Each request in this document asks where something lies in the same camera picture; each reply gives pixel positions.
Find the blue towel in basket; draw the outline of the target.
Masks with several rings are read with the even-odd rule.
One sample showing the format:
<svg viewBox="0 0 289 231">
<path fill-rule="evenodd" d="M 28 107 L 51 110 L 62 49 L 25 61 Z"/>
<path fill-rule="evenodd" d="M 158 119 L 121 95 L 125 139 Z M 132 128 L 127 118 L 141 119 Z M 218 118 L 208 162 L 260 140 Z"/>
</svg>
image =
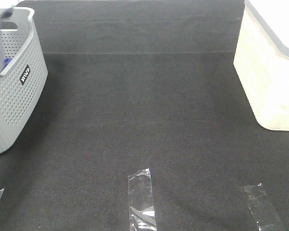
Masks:
<svg viewBox="0 0 289 231">
<path fill-rule="evenodd" d="M 3 69 L 12 61 L 12 58 L 6 57 L 3 61 Z"/>
</svg>

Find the cream plastic storage basket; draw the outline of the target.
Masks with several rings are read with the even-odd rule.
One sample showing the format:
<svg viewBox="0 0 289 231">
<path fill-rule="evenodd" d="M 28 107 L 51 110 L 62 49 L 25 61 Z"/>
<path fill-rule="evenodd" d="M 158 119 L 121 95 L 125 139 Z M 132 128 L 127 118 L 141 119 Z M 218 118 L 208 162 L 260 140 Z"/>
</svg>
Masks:
<svg viewBox="0 0 289 231">
<path fill-rule="evenodd" d="M 256 121 L 289 131 L 289 0 L 247 0 L 233 61 Z"/>
</svg>

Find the clear tape strip center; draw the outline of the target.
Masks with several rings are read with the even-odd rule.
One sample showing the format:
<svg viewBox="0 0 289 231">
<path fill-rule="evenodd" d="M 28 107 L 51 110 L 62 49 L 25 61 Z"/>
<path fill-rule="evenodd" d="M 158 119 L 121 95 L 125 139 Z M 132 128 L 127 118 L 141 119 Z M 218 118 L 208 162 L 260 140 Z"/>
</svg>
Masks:
<svg viewBox="0 0 289 231">
<path fill-rule="evenodd" d="M 150 169 L 128 176 L 128 208 L 131 231 L 156 231 Z"/>
</svg>

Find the clear tape strip right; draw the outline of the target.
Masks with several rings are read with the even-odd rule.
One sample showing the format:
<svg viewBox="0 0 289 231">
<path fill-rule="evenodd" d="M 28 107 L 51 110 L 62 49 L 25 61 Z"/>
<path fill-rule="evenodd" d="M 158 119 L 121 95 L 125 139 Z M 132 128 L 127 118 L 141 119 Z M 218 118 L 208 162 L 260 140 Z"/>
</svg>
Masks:
<svg viewBox="0 0 289 231">
<path fill-rule="evenodd" d="M 240 189 L 259 231 L 285 231 L 262 183 Z"/>
</svg>

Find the grey perforated laundry basket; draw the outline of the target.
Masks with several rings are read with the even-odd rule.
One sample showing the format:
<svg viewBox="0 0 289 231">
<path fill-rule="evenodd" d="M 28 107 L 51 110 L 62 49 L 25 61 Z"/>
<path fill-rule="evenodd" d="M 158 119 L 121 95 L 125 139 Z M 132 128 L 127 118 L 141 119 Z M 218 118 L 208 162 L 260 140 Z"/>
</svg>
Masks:
<svg viewBox="0 0 289 231">
<path fill-rule="evenodd" d="M 4 58 L 12 58 L 0 72 L 0 154 L 23 130 L 48 75 L 34 13 L 32 8 L 13 7 L 12 16 L 3 19 L 0 27 Z"/>
</svg>

